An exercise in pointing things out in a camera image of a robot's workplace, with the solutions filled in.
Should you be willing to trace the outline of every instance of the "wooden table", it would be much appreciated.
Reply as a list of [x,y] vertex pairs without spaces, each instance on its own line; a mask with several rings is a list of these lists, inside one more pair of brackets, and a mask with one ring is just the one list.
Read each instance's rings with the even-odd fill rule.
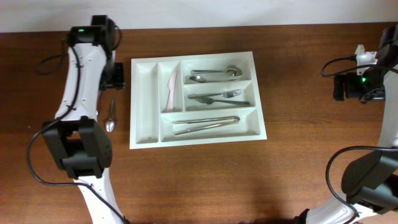
[[[322,78],[320,68],[358,44],[377,50],[391,25],[124,30],[117,61],[124,62],[126,89],[104,94],[98,118],[104,125],[117,95],[119,123],[109,137],[119,208],[134,222],[239,223],[293,218],[324,203],[331,197],[326,163],[343,147],[377,144],[384,103],[335,102],[333,79]],[[25,161],[29,139],[59,107],[67,76],[67,63],[48,76],[36,75],[35,64],[59,54],[65,34],[0,34],[0,223],[91,223],[77,187],[41,185]],[[244,51],[254,54],[268,140],[129,150],[130,59]],[[337,190],[345,167],[363,154],[336,160]],[[45,180],[68,181],[42,138],[32,160]],[[365,222],[396,220],[391,212]]]

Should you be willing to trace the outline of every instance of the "metal spoon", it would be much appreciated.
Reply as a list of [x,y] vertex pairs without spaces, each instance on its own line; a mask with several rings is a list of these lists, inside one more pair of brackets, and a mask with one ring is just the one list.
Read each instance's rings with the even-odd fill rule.
[[189,80],[193,83],[206,83],[209,82],[206,80],[206,78],[201,77],[200,75],[194,75],[189,77]]
[[225,70],[191,70],[191,75],[204,73],[226,73],[228,76],[240,77],[243,73],[240,68],[234,65],[228,65]]
[[114,126],[116,124],[114,120],[114,111],[115,111],[115,105],[114,105],[114,99],[111,102],[111,106],[109,108],[109,118],[105,123],[105,129],[107,132],[112,132],[114,129]]
[[200,75],[194,75],[189,77],[189,81],[191,83],[209,83],[209,82],[228,82],[228,81],[235,81],[237,78],[234,80],[225,80],[225,81],[208,81],[206,78],[201,77]]

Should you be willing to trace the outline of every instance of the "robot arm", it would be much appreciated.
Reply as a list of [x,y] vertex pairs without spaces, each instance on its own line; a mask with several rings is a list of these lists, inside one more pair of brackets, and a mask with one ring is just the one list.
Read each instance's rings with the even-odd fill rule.
[[[376,54],[377,60],[374,54],[364,57],[364,54],[358,55],[357,50],[358,65],[366,64],[363,58],[367,57],[367,63],[377,62],[377,65],[398,69],[397,38],[398,26],[386,29]],[[341,80],[341,77],[335,78],[335,84],[339,79]],[[386,99],[378,146],[398,147],[398,74],[369,68],[365,72],[358,70],[344,81],[347,97],[365,98],[366,102],[376,98]],[[333,197],[321,207],[304,211],[300,217],[296,217],[296,222],[300,224],[349,224],[389,211],[398,212],[396,190],[398,176],[393,174],[397,169],[398,153],[396,152],[371,152],[353,161],[345,170],[341,183],[343,191],[338,195],[357,209],[359,217],[354,218],[354,211]]]
[[[75,97],[76,102],[60,122],[43,133],[58,168],[65,170],[75,183],[90,185],[114,209],[85,186],[79,185],[93,223],[127,222],[118,216],[123,215],[116,205],[109,179],[111,141],[96,122],[100,91],[124,88],[123,65],[114,62],[114,31],[113,21],[106,16],[93,16],[90,26],[71,29],[68,35],[70,48],[67,83],[55,117],[68,111]],[[76,65],[76,55],[80,68]],[[77,87],[79,72],[80,84]],[[72,139],[71,136],[75,133],[78,133],[79,138]]]

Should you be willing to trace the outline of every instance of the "metal tongs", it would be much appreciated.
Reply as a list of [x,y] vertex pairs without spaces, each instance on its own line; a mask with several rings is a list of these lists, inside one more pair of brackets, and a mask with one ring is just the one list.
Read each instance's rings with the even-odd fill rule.
[[227,116],[227,117],[222,117],[222,118],[206,118],[206,119],[193,119],[193,120],[186,120],[186,121],[173,121],[173,124],[196,124],[196,123],[205,123],[205,122],[213,122],[213,121],[226,121],[226,122],[221,122],[221,123],[216,123],[216,124],[209,124],[205,126],[196,126],[192,128],[187,128],[183,131],[177,131],[173,133],[174,135],[180,135],[180,134],[187,134],[187,133],[192,133],[195,131],[202,131],[210,128],[217,128],[221,126],[226,126],[229,124],[237,124],[239,123],[239,120],[241,118],[238,116]]

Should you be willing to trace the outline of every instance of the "metal fork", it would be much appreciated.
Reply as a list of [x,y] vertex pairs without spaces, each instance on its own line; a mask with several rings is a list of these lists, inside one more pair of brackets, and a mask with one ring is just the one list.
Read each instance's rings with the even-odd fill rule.
[[249,106],[250,105],[250,102],[248,102],[248,101],[214,100],[210,97],[205,97],[205,96],[196,97],[195,100],[199,103],[204,103],[207,105],[210,105],[214,102],[231,103],[231,104],[239,105],[239,106]]
[[222,93],[189,94],[188,99],[194,99],[199,96],[223,96],[225,98],[232,98],[234,96],[239,96],[240,94],[242,94],[242,90],[237,89],[237,90],[225,91]]

